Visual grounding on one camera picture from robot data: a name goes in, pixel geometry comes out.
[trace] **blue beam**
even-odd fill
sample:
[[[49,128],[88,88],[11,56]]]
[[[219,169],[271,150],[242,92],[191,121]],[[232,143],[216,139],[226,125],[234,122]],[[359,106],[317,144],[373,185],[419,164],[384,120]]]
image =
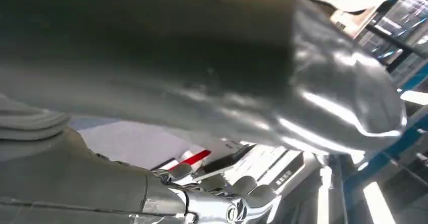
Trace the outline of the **blue beam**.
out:
[[[421,137],[418,129],[428,129],[428,115],[417,121],[413,126],[408,128],[403,136],[392,146],[386,148],[384,151],[393,158],[399,158],[399,154],[411,147]],[[374,158],[368,162],[368,166],[350,176],[343,183],[343,190],[345,193],[353,191],[360,184],[364,183],[367,179],[372,177],[381,168],[389,163],[389,159],[383,154],[378,153]]]

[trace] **glass window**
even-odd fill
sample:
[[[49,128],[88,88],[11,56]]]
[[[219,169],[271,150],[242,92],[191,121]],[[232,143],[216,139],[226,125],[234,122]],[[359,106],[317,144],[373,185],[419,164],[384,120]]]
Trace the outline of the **glass window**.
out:
[[[398,0],[385,16],[375,17],[370,24],[387,35],[406,41],[426,23],[427,4],[427,0]]]
[[[390,58],[398,56],[403,51],[366,29],[357,36],[356,40],[383,64],[389,64]]]
[[[391,76],[398,86],[408,75],[413,75],[425,63],[426,60],[412,53],[391,73]]]

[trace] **red object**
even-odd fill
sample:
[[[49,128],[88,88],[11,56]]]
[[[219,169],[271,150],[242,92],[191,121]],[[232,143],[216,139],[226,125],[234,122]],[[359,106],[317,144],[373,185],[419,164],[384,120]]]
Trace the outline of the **red object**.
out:
[[[182,164],[182,163],[188,163],[190,166],[192,166],[193,164],[195,164],[196,162],[204,159],[205,157],[207,157],[208,155],[211,154],[211,151],[209,150],[204,150],[202,152],[199,152],[193,156],[191,156],[190,158],[181,161],[180,163],[178,163],[177,165],[175,165],[174,167],[170,168],[169,170],[173,170],[175,167],[177,167],[178,165]]]

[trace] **fluorescent light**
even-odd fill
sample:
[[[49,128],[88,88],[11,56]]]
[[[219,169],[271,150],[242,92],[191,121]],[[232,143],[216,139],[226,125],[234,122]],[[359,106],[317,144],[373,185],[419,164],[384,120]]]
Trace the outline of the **fluorescent light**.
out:
[[[318,190],[317,224],[329,224],[329,189],[321,186]]]
[[[387,29],[383,28],[382,26],[375,25],[378,30],[382,31],[383,33],[387,34],[388,36],[392,35],[392,32],[388,31]]]
[[[332,180],[332,169],[328,166],[320,170],[323,185],[318,190],[317,224],[329,224],[329,189]]]
[[[367,167],[368,162],[363,163],[362,165],[360,165],[360,167],[358,167],[358,171],[363,170],[365,167]]]
[[[395,224],[379,185],[376,182],[372,182],[363,191],[373,224]]]
[[[361,162],[364,159],[364,152],[351,154],[351,159],[354,164]]]
[[[401,95],[401,98],[405,101],[410,101],[416,104],[421,104],[421,105],[428,104],[428,94],[422,93],[422,92],[407,90]]]
[[[401,28],[401,26],[400,26],[400,25],[398,25],[397,23],[395,23],[395,22],[391,21],[390,19],[388,19],[388,18],[386,18],[386,17],[382,17],[382,20],[384,20],[384,21],[388,22],[390,25],[392,25],[393,27],[395,27],[395,28],[397,28],[397,29],[400,29],[400,28]]]

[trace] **metal bolt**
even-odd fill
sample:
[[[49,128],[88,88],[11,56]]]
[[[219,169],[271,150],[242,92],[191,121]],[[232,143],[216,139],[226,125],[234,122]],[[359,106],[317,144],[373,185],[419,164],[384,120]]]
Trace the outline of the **metal bolt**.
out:
[[[236,221],[236,218],[238,217],[238,209],[235,205],[229,206],[228,210],[226,211],[226,218],[228,223],[233,223]]]

